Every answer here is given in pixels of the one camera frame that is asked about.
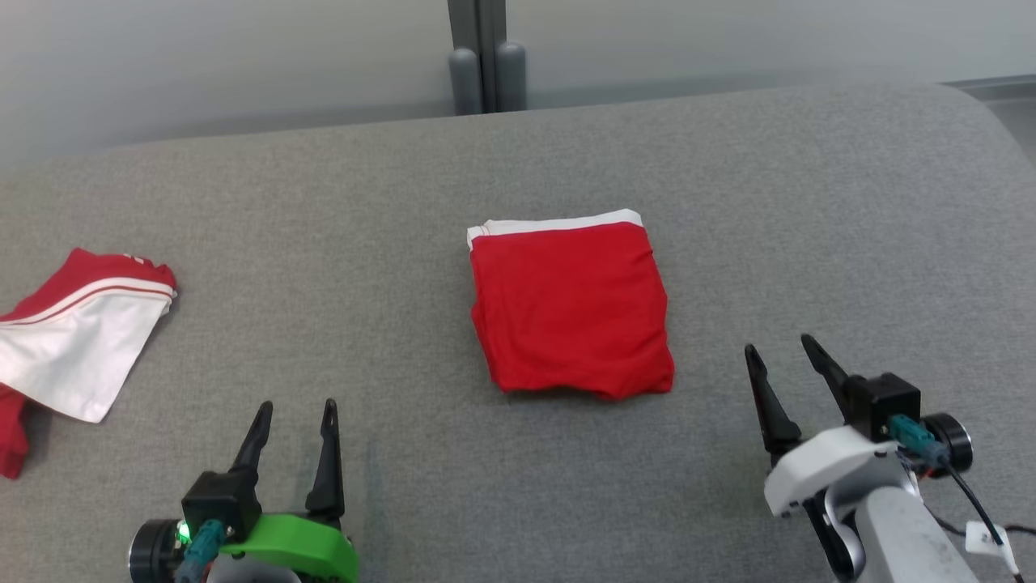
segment folded red shorts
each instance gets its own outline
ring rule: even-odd
[[[672,388],[668,300],[640,214],[488,221],[467,240],[471,320],[503,392],[622,400]]]

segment green led light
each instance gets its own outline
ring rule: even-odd
[[[180,524],[176,527],[176,537],[183,545],[191,544],[191,527],[188,526],[185,521],[180,521]]]

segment white wall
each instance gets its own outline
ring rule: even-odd
[[[0,168],[453,111],[444,1],[4,0]]]
[[[529,107],[1036,72],[1033,0],[508,0]]]

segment gray cushion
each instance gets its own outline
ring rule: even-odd
[[[806,518],[769,515],[742,354],[756,344],[807,434],[834,427],[805,331],[957,416],[995,520],[1036,524],[1034,188],[991,114],[923,85],[173,141],[9,174],[0,305],[75,245],[168,262],[181,295],[103,424],[33,418],[22,478],[0,484],[4,579],[126,580],[137,527],[226,468],[266,399],[259,497],[300,509],[334,397],[366,583],[828,582]],[[501,396],[464,228],[624,206],[668,290],[672,393]],[[950,484],[924,493],[974,517]],[[1036,540],[1015,547],[1036,574]]]

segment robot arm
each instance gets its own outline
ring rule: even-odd
[[[259,455],[274,405],[262,404],[226,472],[203,472],[181,502],[183,520],[152,520],[130,547],[134,583],[355,583],[356,552],[345,513],[338,407],[324,406],[323,446],[306,513],[268,514],[256,499]]]
[[[971,467],[967,432],[946,414],[921,417],[921,396],[902,379],[850,376],[811,337],[802,338],[813,369],[824,377],[844,426],[803,441],[770,387],[755,348],[745,348],[762,442],[773,471],[764,487],[774,516],[802,507],[841,583],[959,582],[978,580],[925,508],[901,456],[923,465],[892,439],[902,415],[934,434],[957,471]]]

